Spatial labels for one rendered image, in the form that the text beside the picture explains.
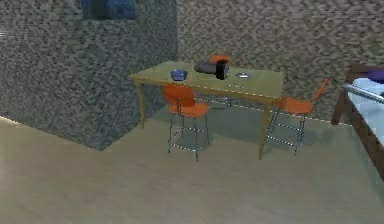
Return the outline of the black and grey cylinder appliance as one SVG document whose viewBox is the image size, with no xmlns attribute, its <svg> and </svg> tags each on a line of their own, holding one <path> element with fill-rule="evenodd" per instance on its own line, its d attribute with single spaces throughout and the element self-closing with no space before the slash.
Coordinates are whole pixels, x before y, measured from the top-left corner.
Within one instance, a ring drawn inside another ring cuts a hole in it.
<svg viewBox="0 0 384 224">
<path fill-rule="evenodd" d="M 225 80 L 229 72 L 229 62 L 225 59 L 217 62 L 199 62 L 194 66 L 199 73 L 212 74 L 219 80 Z"/>
</svg>

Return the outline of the brown wooden bed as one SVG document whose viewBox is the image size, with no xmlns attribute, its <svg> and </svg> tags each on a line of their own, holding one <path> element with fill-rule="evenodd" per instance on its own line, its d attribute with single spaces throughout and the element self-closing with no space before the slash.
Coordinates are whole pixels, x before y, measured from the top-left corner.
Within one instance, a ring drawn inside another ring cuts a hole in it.
<svg viewBox="0 0 384 224">
<path fill-rule="evenodd" d="M 371 81 L 369 71 L 384 66 L 352 64 L 345 75 L 343 88 L 335 106 L 331 124 L 342 116 L 351 123 L 373 165 L 384 181 L 384 84 Z"/>
</svg>

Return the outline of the purple pillow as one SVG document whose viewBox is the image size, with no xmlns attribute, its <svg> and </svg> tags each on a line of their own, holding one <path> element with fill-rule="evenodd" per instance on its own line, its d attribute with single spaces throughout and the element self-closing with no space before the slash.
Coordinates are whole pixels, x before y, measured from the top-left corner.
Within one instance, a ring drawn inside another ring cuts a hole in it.
<svg viewBox="0 0 384 224">
<path fill-rule="evenodd" d="M 369 70 L 367 77 L 373 82 L 384 84 L 384 70 Z"/>
</svg>

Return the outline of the blue bowl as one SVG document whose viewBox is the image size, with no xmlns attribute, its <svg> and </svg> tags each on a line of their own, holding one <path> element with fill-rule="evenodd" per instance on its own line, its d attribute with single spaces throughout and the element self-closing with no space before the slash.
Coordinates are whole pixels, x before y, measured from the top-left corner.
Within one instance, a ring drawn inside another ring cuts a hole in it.
<svg viewBox="0 0 384 224">
<path fill-rule="evenodd" d="M 170 75 L 173 81 L 184 81 L 188 72 L 183 69 L 175 69 L 170 72 Z"/>
</svg>

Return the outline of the yellow wooden dining table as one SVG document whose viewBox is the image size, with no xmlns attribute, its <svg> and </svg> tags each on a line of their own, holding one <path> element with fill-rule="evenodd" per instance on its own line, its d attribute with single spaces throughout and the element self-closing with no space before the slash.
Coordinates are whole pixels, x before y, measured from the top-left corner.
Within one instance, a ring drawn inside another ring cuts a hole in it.
<svg viewBox="0 0 384 224">
<path fill-rule="evenodd" d="M 187 78 L 184 81 L 173 81 L 170 72 L 175 69 L 187 71 Z M 236 74 L 239 72 L 248 73 L 251 77 L 247 79 L 238 78 Z M 131 74 L 130 78 L 138 92 L 141 128 L 144 127 L 145 122 L 143 84 L 156 86 L 181 85 L 202 94 L 243 99 L 262 104 L 263 116 L 260 126 L 258 153 L 259 159 L 263 158 L 264 133 L 270 120 L 272 102 L 279 98 L 282 93 L 284 75 L 281 72 L 231 67 L 228 77 L 225 80 L 218 80 L 213 75 L 196 72 L 194 65 L 191 63 L 167 61 Z"/>
</svg>

